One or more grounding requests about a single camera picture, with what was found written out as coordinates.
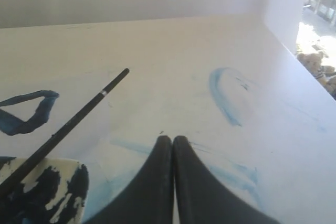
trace teddy bear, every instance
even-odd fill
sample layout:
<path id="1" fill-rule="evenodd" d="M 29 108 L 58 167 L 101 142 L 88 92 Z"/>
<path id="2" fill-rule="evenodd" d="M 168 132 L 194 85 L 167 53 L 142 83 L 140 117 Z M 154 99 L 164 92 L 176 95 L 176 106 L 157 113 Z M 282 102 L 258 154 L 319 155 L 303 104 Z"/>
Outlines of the teddy bear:
<path id="1" fill-rule="evenodd" d="M 297 59 L 315 79 L 336 99 L 335 68 L 322 65 L 323 52 L 299 53 Z"/>

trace paintbrush handle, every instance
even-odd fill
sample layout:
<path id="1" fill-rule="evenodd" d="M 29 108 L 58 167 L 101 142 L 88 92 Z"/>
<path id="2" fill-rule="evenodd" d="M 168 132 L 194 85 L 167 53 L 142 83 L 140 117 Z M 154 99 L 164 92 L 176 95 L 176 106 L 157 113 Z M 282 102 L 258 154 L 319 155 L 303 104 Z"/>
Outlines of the paintbrush handle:
<path id="1" fill-rule="evenodd" d="M 124 69 L 102 91 L 77 112 L 65 125 L 49 138 L 33 155 L 20 165 L 8 178 L 0 184 L 0 199 L 9 193 L 63 140 L 69 132 L 79 124 L 97 106 L 97 104 L 130 72 Z"/>

